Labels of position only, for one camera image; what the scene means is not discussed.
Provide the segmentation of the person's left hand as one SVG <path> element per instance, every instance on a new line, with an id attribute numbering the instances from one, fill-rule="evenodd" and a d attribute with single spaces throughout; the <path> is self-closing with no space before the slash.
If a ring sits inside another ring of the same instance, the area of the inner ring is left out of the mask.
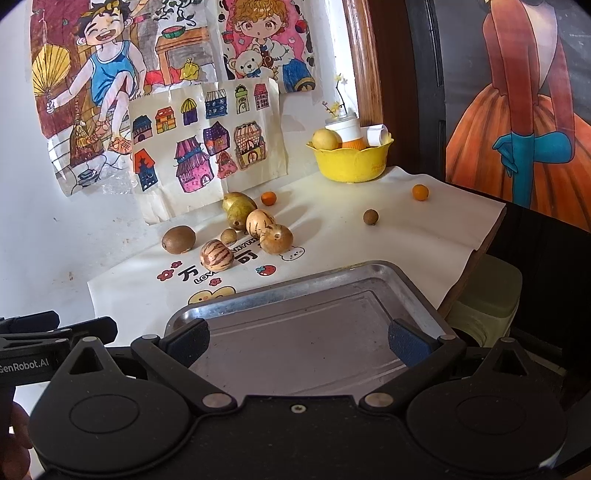
<path id="1" fill-rule="evenodd" d="M 31 480 L 29 450 L 33 448 L 29 435 L 29 416 L 16 402 L 12 402 L 7 443 L 2 449 L 1 472 L 9 480 Z"/>

